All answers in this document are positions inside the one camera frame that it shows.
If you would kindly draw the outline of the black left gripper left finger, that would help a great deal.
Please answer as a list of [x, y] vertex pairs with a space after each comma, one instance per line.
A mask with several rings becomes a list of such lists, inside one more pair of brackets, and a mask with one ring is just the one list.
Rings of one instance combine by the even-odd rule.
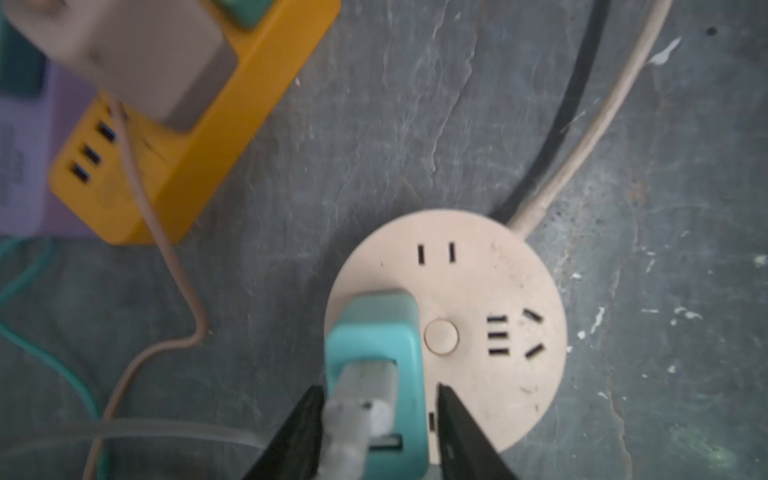
[[309, 480], [318, 471], [325, 392], [307, 389], [244, 480]]

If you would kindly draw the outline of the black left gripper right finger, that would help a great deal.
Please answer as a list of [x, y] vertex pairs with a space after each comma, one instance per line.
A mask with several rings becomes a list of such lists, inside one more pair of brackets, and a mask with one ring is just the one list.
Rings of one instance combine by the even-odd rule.
[[437, 387], [437, 437], [445, 480], [518, 480], [456, 392]]

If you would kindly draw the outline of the round pink power socket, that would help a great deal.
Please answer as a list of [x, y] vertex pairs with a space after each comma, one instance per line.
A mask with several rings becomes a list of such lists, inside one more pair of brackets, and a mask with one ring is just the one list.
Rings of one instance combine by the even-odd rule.
[[567, 322], [548, 269], [506, 226], [460, 210], [424, 210], [375, 230], [338, 273], [333, 326], [357, 295], [416, 301], [425, 384], [451, 386], [498, 450], [543, 417], [563, 378]]

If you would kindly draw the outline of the teal charger adapter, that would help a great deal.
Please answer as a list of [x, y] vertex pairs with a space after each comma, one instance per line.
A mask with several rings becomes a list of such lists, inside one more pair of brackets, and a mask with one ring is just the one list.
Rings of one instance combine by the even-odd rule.
[[428, 469], [419, 312], [405, 291], [360, 294], [325, 341], [320, 479], [420, 479]]
[[34, 98], [43, 85], [45, 58], [10, 23], [1, 22], [1, 93]]

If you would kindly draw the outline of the orange power strip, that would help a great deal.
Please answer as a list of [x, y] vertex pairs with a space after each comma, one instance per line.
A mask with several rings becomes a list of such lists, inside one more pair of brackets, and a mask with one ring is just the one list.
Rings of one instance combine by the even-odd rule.
[[[153, 210], [180, 241], [336, 19], [337, 0], [280, 0], [242, 29], [212, 1], [204, 8], [230, 42], [238, 66], [188, 132], [127, 110], [130, 140]], [[135, 204], [116, 147], [108, 99], [99, 94], [49, 170], [53, 194], [111, 245], [153, 239]]]

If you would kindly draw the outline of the pink charger adapter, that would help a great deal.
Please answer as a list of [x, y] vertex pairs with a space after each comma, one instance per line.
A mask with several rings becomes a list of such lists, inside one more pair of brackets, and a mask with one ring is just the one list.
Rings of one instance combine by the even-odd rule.
[[191, 130], [238, 66], [199, 1], [4, 1], [47, 57], [148, 118]]

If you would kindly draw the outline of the purple power strip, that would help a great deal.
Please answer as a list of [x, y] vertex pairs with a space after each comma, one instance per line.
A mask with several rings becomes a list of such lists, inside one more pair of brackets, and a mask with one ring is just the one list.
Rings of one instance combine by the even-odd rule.
[[95, 89], [48, 62], [41, 92], [1, 97], [1, 233], [94, 239], [48, 183], [50, 166], [95, 97]]

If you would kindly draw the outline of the light green charger adapter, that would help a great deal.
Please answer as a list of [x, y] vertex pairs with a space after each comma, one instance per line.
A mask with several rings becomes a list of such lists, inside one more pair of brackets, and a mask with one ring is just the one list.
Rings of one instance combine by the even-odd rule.
[[215, 0], [217, 6], [243, 29], [253, 29], [272, 6], [273, 0]]

